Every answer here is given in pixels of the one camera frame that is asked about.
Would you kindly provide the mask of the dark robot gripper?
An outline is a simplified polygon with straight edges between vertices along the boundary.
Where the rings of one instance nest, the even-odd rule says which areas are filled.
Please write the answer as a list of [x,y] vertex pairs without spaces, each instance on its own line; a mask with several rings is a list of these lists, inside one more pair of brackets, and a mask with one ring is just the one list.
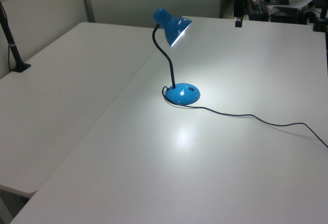
[[244,12],[244,1],[234,0],[234,17],[235,17],[235,27],[242,27],[242,17]]

